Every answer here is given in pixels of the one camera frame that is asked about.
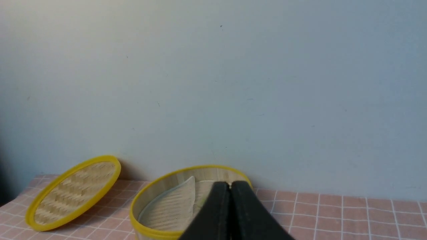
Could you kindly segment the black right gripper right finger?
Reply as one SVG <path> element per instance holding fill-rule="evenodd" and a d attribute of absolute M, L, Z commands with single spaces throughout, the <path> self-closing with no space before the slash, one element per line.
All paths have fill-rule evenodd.
<path fill-rule="evenodd" d="M 247 181 L 231 185 L 232 240 L 293 240 L 267 211 Z"/>

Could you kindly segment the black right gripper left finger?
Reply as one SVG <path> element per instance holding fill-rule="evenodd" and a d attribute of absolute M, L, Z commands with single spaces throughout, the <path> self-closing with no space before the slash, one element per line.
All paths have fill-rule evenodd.
<path fill-rule="evenodd" d="M 229 240 L 230 186 L 215 182 L 201 210 L 180 236 L 180 240 Z"/>

